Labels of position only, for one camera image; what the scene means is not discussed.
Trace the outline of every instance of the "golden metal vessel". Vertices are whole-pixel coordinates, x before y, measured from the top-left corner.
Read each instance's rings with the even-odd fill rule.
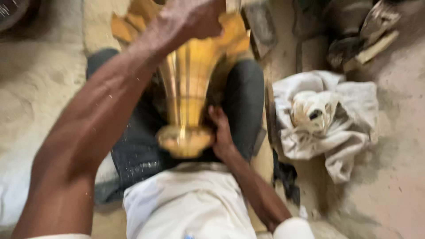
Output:
[[[134,0],[125,18],[113,15],[114,36],[124,41],[133,40],[134,29],[130,27],[143,31],[160,8],[152,0]],[[219,22],[224,29],[222,36],[190,39],[170,53],[159,67],[167,95],[169,125],[161,128],[156,137],[159,145],[175,158],[200,156],[214,140],[211,129],[202,126],[211,74],[222,56],[237,54],[249,47],[249,36],[240,14],[222,14]]]

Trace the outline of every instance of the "hand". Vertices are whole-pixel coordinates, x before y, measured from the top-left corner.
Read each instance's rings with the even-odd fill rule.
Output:
[[[225,0],[169,0],[160,15],[177,22],[182,37],[188,40],[220,36],[222,27],[218,17],[223,12],[226,12]]]
[[[233,143],[232,135],[230,134],[229,120],[221,107],[210,105],[208,113],[210,114],[211,120],[217,126],[216,141],[212,146],[212,150],[215,155],[225,163],[225,160],[229,158],[229,154],[238,151]]]

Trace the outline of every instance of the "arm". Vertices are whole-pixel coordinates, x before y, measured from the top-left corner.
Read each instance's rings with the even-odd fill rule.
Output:
[[[210,106],[209,113],[217,125],[214,153],[232,172],[257,216],[273,233],[280,223],[292,217],[290,212],[273,188],[251,169],[233,144],[229,121],[223,110]]]
[[[126,52],[93,74],[35,156],[13,238],[91,234],[97,168],[119,139],[152,73],[190,38],[219,35],[218,15],[225,7],[223,0],[170,1]]]

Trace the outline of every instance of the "forearm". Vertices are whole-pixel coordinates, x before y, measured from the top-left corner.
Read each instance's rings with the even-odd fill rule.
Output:
[[[70,101],[35,156],[14,237],[90,234],[97,168],[121,136],[152,73],[182,44],[170,27],[166,19],[154,20]]]
[[[291,217],[282,199],[275,193],[241,156],[236,147],[230,147],[223,162],[228,166],[257,216],[270,232]]]

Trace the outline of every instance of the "knee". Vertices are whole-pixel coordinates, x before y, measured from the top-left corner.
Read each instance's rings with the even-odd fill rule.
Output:
[[[104,62],[118,53],[119,51],[116,49],[104,48],[104,49],[98,50],[97,52],[89,56],[87,58],[87,63],[90,64],[90,63],[96,63],[96,62]]]
[[[89,79],[97,69],[118,53],[116,49],[105,48],[89,56],[87,58],[86,79]]]
[[[264,90],[264,75],[261,66],[252,59],[242,60],[236,63],[229,73],[232,80],[237,79],[240,84]]]

